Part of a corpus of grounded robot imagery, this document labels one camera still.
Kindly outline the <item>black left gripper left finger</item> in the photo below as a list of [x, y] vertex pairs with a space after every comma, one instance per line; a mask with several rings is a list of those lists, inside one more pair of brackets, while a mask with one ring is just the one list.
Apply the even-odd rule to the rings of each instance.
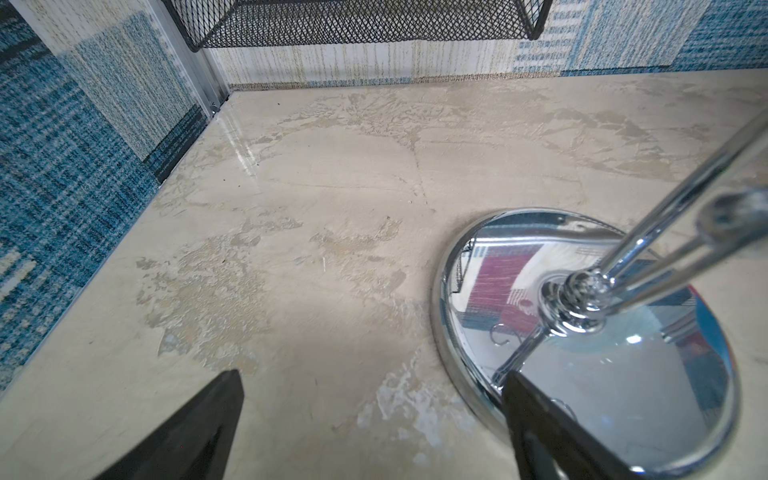
[[99, 479], [222, 479], [244, 401], [240, 372], [220, 373]]

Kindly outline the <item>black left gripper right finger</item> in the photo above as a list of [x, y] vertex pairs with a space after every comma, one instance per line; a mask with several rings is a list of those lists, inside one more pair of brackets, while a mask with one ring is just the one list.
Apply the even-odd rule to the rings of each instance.
[[520, 478], [639, 477], [521, 373], [507, 376], [502, 399]]

